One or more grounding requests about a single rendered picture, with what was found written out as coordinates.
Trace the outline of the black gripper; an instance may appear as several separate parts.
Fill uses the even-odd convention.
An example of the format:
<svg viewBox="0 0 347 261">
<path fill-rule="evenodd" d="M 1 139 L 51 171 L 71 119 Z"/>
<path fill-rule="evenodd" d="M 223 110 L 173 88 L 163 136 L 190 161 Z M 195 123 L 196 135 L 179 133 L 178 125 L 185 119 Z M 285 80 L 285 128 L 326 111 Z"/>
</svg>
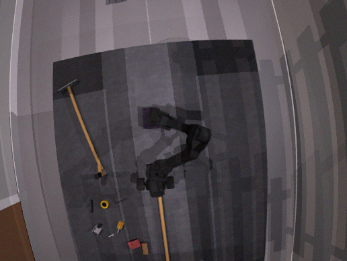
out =
<svg viewBox="0 0 347 261">
<path fill-rule="evenodd" d="M 145 186 L 147 188 L 147 190 L 149 190 L 149 187 L 148 187 L 148 180 L 146 180 L 145 182 L 145 179 L 144 178 L 137 178 L 137 190 L 139 191 L 142 191 L 142 190 L 145 190 Z M 163 189 L 165 189 L 165 185 L 166 185 L 166 188 L 167 189 L 174 189 L 174 177 L 173 176 L 168 176 L 166 178 L 166 181 L 162 181 L 162 186 L 163 186 Z"/>
</svg>

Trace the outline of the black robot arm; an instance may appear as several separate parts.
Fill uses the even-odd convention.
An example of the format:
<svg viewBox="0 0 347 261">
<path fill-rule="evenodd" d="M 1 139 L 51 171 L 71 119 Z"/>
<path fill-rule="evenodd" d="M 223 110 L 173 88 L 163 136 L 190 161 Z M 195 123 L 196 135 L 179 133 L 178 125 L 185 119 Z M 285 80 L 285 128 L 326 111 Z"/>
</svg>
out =
<svg viewBox="0 0 347 261">
<path fill-rule="evenodd" d="M 146 177 L 151 198 L 157 198 L 165 195 L 165 190 L 162 186 L 162 181 L 166 181 L 168 173 L 173 168 L 197 159 L 199 154 L 206 148 L 211 138 L 211 130 L 200 126 L 199 124 L 185 124 L 178 122 L 169 116 L 168 113 L 154 108 L 151 112 L 145 113 L 147 125 L 158 126 L 170 131 L 174 128 L 178 131 L 187 134 L 186 148 L 183 152 L 174 155 L 168 159 L 155 160 L 153 163 L 147 164 Z M 193 149 L 193 141 L 201 143 Z M 163 175 L 160 176 L 159 174 Z"/>
</svg>

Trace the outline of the red block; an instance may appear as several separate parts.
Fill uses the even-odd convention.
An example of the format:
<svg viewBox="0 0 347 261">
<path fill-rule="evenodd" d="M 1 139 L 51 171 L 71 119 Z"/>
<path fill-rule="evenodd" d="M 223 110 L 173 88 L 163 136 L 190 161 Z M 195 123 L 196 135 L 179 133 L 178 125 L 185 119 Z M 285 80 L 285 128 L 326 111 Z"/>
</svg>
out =
<svg viewBox="0 0 347 261">
<path fill-rule="evenodd" d="M 141 247 L 141 242 L 138 238 L 128 241 L 127 243 L 131 249 Z"/>
</svg>

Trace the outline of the yellow ring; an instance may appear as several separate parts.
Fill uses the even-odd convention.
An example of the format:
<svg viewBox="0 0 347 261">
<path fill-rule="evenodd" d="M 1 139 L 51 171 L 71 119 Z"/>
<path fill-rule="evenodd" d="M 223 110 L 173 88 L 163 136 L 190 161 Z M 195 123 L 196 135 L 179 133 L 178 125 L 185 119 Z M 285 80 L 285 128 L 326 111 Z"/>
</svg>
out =
<svg viewBox="0 0 347 261">
<path fill-rule="evenodd" d="M 105 209 L 105 208 L 108 208 L 109 202 L 107 200 L 103 200 L 103 201 L 101 201 L 100 205 L 102 208 Z"/>
</svg>

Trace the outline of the brown rectangular block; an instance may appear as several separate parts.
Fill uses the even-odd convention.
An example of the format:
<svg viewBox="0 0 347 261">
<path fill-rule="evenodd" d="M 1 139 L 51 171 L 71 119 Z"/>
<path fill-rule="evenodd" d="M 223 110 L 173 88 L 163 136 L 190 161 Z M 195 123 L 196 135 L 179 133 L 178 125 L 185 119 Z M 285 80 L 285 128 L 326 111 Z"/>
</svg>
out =
<svg viewBox="0 0 347 261">
<path fill-rule="evenodd" d="M 146 241 L 145 241 L 145 242 L 142 242 L 141 245 L 142 245 L 143 254 L 144 254 L 144 255 L 148 255 L 148 254 L 149 254 L 149 250 L 148 250 L 148 244 L 147 244 L 147 242 L 146 242 Z"/>
</svg>

